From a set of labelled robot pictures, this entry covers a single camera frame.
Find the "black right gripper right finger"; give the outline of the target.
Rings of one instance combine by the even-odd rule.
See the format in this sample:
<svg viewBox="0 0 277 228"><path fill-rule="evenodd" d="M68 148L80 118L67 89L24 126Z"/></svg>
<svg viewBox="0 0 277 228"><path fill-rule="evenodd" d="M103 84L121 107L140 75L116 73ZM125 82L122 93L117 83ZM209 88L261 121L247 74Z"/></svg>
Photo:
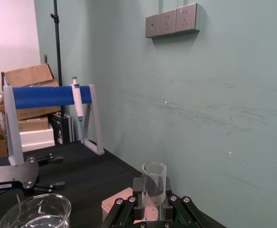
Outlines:
<svg viewBox="0 0 277 228"><path fill-rule="evenodd" d="M171 182L166 177L164 201L165 228L208 228L209 223L189 196L178 197L172 192Z"/></svg>

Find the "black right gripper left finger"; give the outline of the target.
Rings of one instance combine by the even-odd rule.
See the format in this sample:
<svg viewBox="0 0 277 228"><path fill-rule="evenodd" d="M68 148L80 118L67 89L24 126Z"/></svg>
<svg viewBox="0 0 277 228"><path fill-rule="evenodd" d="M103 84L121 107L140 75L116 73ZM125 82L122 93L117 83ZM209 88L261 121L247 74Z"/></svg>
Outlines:
<svg viewBox="0 0 277 228"><path fill-rule="evenodd" d="M142 178L135 177L133 186L121 190L102 201L102 227L125 228L141 219L139 200L141 199Z"/></svg>

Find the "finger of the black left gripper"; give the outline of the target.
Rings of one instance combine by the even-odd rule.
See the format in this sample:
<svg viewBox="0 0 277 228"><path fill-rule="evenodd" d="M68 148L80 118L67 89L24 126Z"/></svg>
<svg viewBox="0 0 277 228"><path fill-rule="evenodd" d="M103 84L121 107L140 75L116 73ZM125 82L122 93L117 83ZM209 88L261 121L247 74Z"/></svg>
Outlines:
<svg viewBox="0 0 277 228"><path fill-rule="evenodd" d="M60 164L63 163L63 156L54 156L53 154L48 154L41 157L36 157L38 164Z"/></svg>
<svg viewBox="0 0 277 228"><path fill-rule="evenodd" d="M65 182L56 182L53 184L41 184L36 183L33 187L33 191L35 192L46 192L51 193L54 190L63 190L65 188Z"/></svg>

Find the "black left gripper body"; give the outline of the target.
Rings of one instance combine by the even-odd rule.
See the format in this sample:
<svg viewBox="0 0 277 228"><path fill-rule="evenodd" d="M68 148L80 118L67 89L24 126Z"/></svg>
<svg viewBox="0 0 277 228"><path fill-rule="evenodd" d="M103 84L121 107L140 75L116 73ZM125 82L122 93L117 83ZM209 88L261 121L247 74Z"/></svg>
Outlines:
<svg viewBox="0 0 277 228"><path fill-rule="evenodd" d="M35 157L19 165L0 166L0 190L18 188L30 190L39 178L39 164Z"/></svg>

